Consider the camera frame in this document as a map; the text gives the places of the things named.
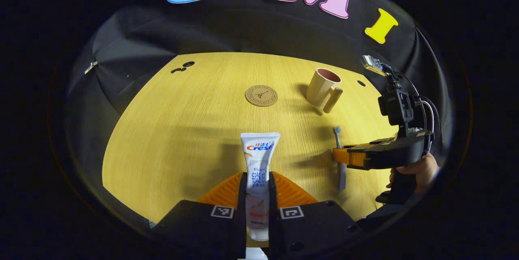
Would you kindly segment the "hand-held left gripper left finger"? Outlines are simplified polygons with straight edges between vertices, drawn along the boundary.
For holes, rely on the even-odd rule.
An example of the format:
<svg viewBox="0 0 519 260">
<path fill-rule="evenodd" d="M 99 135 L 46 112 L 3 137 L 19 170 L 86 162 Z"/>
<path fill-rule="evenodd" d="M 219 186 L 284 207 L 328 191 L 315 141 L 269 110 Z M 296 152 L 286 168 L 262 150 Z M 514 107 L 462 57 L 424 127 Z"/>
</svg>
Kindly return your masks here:
<svg viewBox="0 0 519 260">
<path fill-rule="evenodd" d="M 247 174 L 237 173 L 198 201 L 181 200 L 152 228 L 181 259 L 245 259 Z"/>
</svg>

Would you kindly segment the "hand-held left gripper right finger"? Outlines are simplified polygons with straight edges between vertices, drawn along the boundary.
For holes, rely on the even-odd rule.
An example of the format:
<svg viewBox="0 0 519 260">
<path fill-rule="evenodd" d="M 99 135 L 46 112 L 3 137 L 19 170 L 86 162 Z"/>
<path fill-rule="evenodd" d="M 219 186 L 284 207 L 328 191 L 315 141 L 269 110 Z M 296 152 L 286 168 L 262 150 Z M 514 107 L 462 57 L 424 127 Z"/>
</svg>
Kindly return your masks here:
<svg viewBox="0 0 519 260">
<path fill-rule="evenodd" d="M 335 201 L 318 202 L 285 176 L 269 176 L 270 260 L 337 260 L 358 241 L 357 223 Z"/>
</svg>

